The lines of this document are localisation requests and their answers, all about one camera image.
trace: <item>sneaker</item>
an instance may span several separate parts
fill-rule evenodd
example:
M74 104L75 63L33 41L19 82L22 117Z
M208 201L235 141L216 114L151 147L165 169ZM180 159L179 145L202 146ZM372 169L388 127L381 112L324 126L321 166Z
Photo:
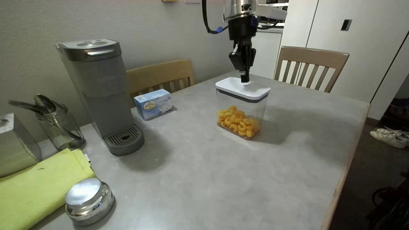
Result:
M369 132L369 134L373 138L380 140L384 143L387 143L393 147L399 148L399 149L404 149L407 143L407 141L401 138L399 134L392 133L392 132L382 133L382 132L377 132L377 131L371 131Z
M403 139L404 141L406 141L406 146L409 147L409 135L407 134L407 132L403 132L403 131L400 131L400 130L393 130L393 129L390 129L390 128L386 127L386 126L385 126L385 128L386 129L379 128L379 129L376 129L375 131L378 132L378 133L394 133L394 134L397 135L397 137L399 139Z

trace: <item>chair backrest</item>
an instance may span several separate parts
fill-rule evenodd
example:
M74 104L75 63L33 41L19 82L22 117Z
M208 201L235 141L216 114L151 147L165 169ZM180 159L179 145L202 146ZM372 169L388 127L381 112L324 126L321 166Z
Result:
M348 60L349 54L331 50L319 50L319 49L312 49L312 48L304 48L304 47L292 47L292 46L283 46L280 50L280 56L277 61L277 69L274 76L274 80L279 80L281 65L283 60L287 61L287 65L285 67L283 82L287 81L288 72L290 70L291 62L295 61L295 67L291 76L290 84L296 84L295 79L297 77L298 68L300 63L305 63L305 66L301 72L301 76L298 81L298 85L302 86L305 75L307 73L308 67L310 64L314 65L312 69L311 75L308 79L307 88L311 88L311 83L315 78L315 74L317 73L319 66L324 66L324 70L319 77L317 84L315 86L316 90L319 90L321 87L322 82L328 72L329 68L334 68L334 74L331 76L327 86L325 87L324 92L331 92L332 88L334 87L335 82L338 79L339 74L341 73L342 69L345 66L346 61Z
M175 92L185 88L185 81L187 87L195 84L190 59L168 61L127 70L126 75L128 93L131 98L163 88Z

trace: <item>green towel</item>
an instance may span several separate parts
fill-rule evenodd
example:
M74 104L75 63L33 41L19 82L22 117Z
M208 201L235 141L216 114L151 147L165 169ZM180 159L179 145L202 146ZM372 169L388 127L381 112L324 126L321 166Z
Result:
M95 177L81 150L56 155L13 175L0 178L0 229L25 230L65 204L68 190Z

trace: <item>gray table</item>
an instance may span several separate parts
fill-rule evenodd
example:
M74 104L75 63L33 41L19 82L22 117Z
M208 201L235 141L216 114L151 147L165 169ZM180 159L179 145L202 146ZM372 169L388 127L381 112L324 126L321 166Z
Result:
M271 93L263 129L246 141L216 125L214 84L237 75L173 93L177 110L150 121L133 108L146 142L130 155L110 154L83 126L83 152L112 188L113 212L76 227L60 208L34 229L327 229L369 104L251 76Z

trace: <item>coffee maker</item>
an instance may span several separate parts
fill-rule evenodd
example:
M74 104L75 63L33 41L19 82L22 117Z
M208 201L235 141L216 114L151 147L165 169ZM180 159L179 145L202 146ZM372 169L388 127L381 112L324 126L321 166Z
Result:
M56 44L94 129L109 151L124 155L144 144L126 92L126 71L119 42L109 39Z

